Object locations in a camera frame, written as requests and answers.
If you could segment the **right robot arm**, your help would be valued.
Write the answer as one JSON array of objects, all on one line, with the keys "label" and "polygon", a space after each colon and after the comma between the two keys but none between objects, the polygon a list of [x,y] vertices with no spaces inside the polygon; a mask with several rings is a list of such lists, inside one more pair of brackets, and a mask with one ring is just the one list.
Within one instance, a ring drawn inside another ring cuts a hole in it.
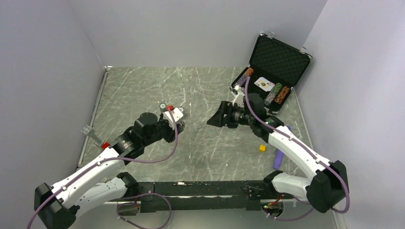
[{"label": "right robot arm", "polygon": [[258,94],[243,97],[242,105],[221,101],[218,110],[208,119],[208,125],[237,128],[250,127],[252,132],[292,160],[305,177],[276,170],[264,178],[263,191],[269,198],[290,194],[304,198],[315,210],[325,213],[343,199],[347,212],[350,195],[346,166],[339,160],[331,162],[305,145],[277,117],[268,115]]}]

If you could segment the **purple cylinder tool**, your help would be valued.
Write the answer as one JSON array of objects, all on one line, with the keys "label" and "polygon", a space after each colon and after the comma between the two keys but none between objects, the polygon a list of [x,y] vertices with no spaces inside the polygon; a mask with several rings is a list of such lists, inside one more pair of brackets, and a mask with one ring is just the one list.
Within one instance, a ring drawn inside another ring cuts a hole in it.
[{"label": "purple cylinder tool", "polygon": [[276,149],[276,154],[273,161],[273,169],[279,170],[282,160],[284,158],[284,153],[280,149]]}]

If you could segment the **grey lego brick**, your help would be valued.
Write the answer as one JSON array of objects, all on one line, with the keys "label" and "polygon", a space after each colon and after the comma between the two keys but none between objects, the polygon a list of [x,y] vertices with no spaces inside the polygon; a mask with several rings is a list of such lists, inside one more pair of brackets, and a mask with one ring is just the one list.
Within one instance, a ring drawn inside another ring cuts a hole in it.
[{"label": "grey lego brick", "polygon": [[94,131],[94,129],[93,129],[92,127],[90,127],[90,126],[88,126],[88,125],[85,125],[85,126],[82,128],[81,132],[84,133],[84,134],[87,135],[87,136],[92,136],[95,131]]}]

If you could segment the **black aluminium poker case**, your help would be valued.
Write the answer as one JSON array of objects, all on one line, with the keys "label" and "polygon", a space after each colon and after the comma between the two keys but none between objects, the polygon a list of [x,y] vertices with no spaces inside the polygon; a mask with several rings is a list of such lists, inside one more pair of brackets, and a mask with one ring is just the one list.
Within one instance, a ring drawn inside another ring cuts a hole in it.
[{"label": "black aluminium poker case", "polygon": [[273,35],[261,33],[257,37],[249,65],[231,83],[230,91],[232,92],[233,84],[237,79],[251,67],[254,69],[254,73],[250,77],[249,93],[259,94],[263,100],[269,94],[269,92],[263,91],[254,84],[259,77],[265,77],[274,84],[281,83],[282,87],[287,86],[290,88],[289,93],[281,104],[276,103],[274,99],[269,106],[265,105],[265,108],[270,113],[277,114],[312,59],[312,55],[306,53],[305,48],[299,50],[273,38]]}]

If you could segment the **green purple chip row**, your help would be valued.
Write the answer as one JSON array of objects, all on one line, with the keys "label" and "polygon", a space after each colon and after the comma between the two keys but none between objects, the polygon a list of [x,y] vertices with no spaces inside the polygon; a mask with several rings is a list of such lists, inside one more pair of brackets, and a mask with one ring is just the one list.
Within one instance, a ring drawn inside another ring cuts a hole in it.
[{"label": "green purple chip row", "polygon": [[269,106],[271,104],[271,102],[275,99],[275,97],[278,95],[279,91],[282,88],[282,84],[281,83],[277,83],[275,84],[275,86],[270,90],[269,94],[267,95],[267,97],[264,99],[264,104],[266,106]]}]

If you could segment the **yellow cube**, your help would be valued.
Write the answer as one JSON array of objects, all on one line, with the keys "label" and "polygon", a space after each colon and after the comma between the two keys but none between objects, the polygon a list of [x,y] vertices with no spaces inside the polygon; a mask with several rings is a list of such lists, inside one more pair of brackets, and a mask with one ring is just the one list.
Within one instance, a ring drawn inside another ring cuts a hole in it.
[{"label": "yellow cube", "polygon": [[259,152],[265,152],[266,151],[266,146],[265,145],[260,145],[260,147],[259,147]]}]

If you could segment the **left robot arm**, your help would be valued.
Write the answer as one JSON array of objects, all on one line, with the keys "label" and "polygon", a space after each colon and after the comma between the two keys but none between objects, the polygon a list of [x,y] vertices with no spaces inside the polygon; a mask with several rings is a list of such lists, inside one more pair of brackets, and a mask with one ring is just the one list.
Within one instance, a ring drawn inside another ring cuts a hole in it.
[{"label": "left robot arm", "polygon": [[171,106],[160,116],[141,114],[112,143],[105,143],[101,154],[87,165],[53,185],[40,184],[34,191],[35,215],[48,229],[67,229],[79,216],[108,201],[134,200],[147,195],[141,193],[143,188],[128,172],[102,184],[99,181],[129,162],[149,163],[138,157],[155,142],[163,139],[177,143],[185,126],[183,116],[179,108]]}]

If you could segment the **purple orange chip row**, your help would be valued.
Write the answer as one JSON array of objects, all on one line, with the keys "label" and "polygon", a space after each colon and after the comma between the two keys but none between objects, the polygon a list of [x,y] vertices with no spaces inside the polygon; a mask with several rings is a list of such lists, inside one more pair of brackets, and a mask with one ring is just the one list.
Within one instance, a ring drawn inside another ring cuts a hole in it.
[{"label": "purple orange chip row", "polygon": [[244,88],[244,84],[247,81],[247,77],[251,77],[252,74],[254,73],[254,69],[249,67],[238,79],[237,81],[233,84],[233,88],[236,86],[239,86],[241,88]]}]

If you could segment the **ace of spades card deck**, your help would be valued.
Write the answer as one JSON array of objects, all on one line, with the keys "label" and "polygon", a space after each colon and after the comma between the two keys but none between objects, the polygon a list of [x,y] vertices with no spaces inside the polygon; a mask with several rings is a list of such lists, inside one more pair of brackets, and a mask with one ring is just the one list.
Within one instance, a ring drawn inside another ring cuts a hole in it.
[{"label": "ace of spades card deck", "polygon": [[259,77],[254,84],[265,92],[270,92],[275,86],[273,82],[269,81],[265,77]]}]

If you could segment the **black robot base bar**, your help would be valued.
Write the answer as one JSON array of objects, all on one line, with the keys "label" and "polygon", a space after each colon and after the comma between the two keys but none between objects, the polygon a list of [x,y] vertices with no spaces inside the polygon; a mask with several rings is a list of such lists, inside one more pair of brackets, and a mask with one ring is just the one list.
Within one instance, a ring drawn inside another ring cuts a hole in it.
[{"label": "black robot base bar", "polygon": [[271,202],[292,199],[279,194],[263,180],[139,182],[119,202],[136,202],[142,213],[164,210],[245,209],[260,210]]}]

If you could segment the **orange black chip row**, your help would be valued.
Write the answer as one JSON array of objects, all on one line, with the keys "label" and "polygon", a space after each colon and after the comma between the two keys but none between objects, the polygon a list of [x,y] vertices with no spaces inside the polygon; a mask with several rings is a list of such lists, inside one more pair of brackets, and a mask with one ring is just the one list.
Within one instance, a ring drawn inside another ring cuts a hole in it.
[{"label": "orange black chip row", "polygon": [[289,91],[290,91],[289,87],[287,87],[287,86],[282,87],[282,89],[278,93],[277,97],[275,98],[275,102],[278,104],[281,104],[284,101],[287,94],[289,93]]}]

